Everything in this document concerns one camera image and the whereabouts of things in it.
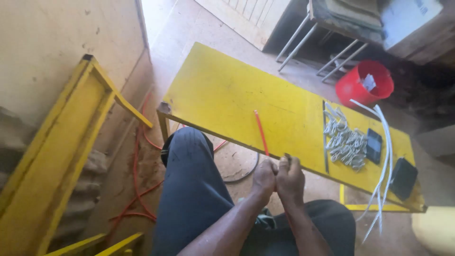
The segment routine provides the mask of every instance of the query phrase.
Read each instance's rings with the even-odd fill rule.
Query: hand
[[[250,194],[258,197],[262,207],[268,204],[270,196],[275,190],[275,174],[277,172],[277,166],[269,159],[260,163],[254,171]]]
[[[305,188],[305,175],[300,167],[300,160],[292,157],[289,163],[287,157],[280,159],[277,174],[277,192],[283,207],[303,206],[303,190]]]

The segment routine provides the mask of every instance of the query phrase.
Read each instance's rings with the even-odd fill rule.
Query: dusty floor
[[[144,3],[143,8],[147,25],[154,24],[154,26],[147,27],[154,73],[154,84],[151,85],[153,99],[147,106],[147,116],[156,126],[147,135],[158,145],[162,145],[162,139],[154,109],[195,41],[286,79],[331,101],[338,101],[333,81],[322,83],[321,78],[314,75],[315,69],[295,60],[290,61],[282,73],[278,73],[277,69],[280,64],[274,61],[276,54],[260,52],[193,0],[159,0],[153,1],[153,3],[148,1],[148,3]],[[381,107],[392,127],[409,133],[411,137],[415,134],[418,120],[387,104],[381,104]],[[107,218],[120,213],[124,205],[134,196],[131,186],[134,134],[135,130],[132,130],[109,171],[103,185],[101,201],[90,219],[85,237],[109,231],[111,225],[108,224]],[[210,138],[214,145],[221,142],[219,138]],[[139,184],[141,187],[139,189],[143,191],[161,180],[165,169],[159,160],[159,151],[143,140],[141,140],[141,145],[139,155]],[[455,181],[454,168],[431,158],[414,141],[413,147],[416,165],[419,169],[419,180],[427,205],[455,206],[455,187],[452,185]],[[222,175],[229,175],[239,170],[242,171],[238,175],[242,175],[252,167],[254,158],[254,152],[228,143],[218,150],[215,162]],[[305,201],[339,200],[339,186],[335,182],[308,172],[305,174],[307,177]],[[251,181],[251,177],[248,177],[239,184],[227,186],[234,202],[248,194]],[[158,188],[144,197],[144,201],[152,212],[157,211],[160,191],[161,188]],[[348,203],[352,203],[360,202],[367,197],[347,189],[346,198]],[[268,207],[273,214],[283,212],[277,195],[272,196]],[[135,205],[135,208],[140,210],[139,205]],[[369,213],[367,217],[357,223],[357,255],[430,255],[416,240],[411,229],[409,214],[385,213],[382,236],[379,236],[379,232],[374,230],[369,239],[361,244],[361,239],[373,218],[374,213]],[[146,254],[151,247],[149,241],[151,241],[152,230],[153,224],[147,219],[127,218],[120,224],[113,241],[119,241],[138,231],[147,232],[147,242],[143,251]]]

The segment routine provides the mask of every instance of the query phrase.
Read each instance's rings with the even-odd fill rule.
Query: beige wall
[[[85,53],[121,89],[144,43],[134,0],[0,2],[0,106],[39,126]]]

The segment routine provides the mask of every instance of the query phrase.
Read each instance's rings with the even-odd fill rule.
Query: red bucket
[[[362,85],[362,80],[370,74],[376,87],[368,92]],[[335,85],[335,91],[341,104],[353,108],[357,105],[350,102],[356,100],[364,105],[385,99],[394,91],[394,81],[390,72],[377,61],[361,61],[351,71],[344,75]]]

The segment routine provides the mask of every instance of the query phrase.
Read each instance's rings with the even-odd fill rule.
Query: black trousers
[[[200,131],[176,131],[163,147],[162,160],[167,169],[152,255],[167,256],[178,254],[234,203],[213,161],[213,145]],[[305,209],[335,255],[354,255],[355,220],[346,207],[315,200]],[[276,229],[252,228],[241,255],[298,255],[285,215],[274,218]]]

